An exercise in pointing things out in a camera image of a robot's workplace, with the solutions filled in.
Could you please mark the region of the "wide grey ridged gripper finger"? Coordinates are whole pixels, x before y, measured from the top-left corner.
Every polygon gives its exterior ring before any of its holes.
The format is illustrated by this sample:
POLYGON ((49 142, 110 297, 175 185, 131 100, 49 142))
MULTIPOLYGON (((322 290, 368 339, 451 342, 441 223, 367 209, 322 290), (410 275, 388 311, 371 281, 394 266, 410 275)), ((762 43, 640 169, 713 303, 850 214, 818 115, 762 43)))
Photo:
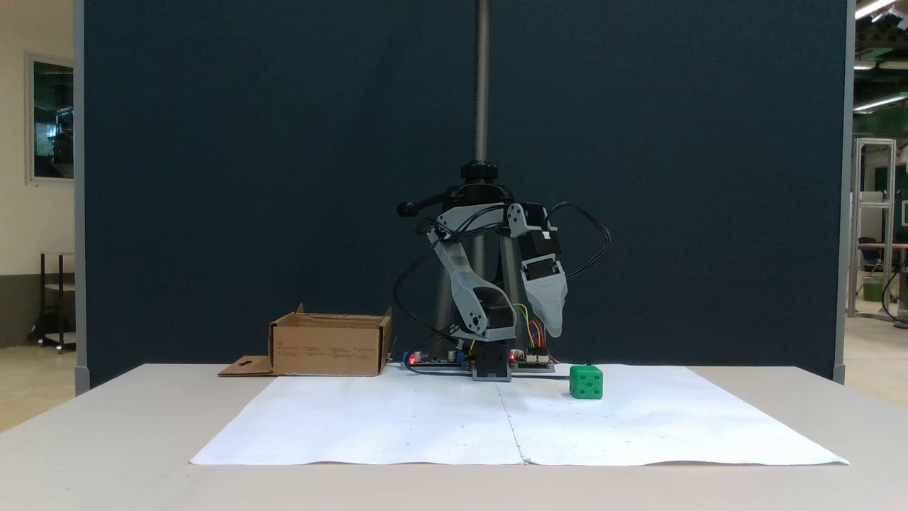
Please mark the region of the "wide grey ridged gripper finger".
POLYGON ((558 279, 551 279, 548 282, 537 280, 525 285, 526 298, 531 303, 533 313, 543 322, 549 336, 551 336, 553 285, 557 281, 558 279))

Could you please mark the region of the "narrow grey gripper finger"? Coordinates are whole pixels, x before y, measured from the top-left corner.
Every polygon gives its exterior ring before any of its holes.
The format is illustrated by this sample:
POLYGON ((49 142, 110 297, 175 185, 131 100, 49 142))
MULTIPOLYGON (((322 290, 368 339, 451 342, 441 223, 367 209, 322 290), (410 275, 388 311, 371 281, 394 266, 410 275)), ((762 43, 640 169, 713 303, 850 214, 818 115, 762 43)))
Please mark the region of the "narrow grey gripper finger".
POLYGON ((551 336, 554 336, 555 339, 561 337, 561 334, 563 333, 563 310, 567 293, 567 278, 559 278, 553 285, 551 305, 551 336))

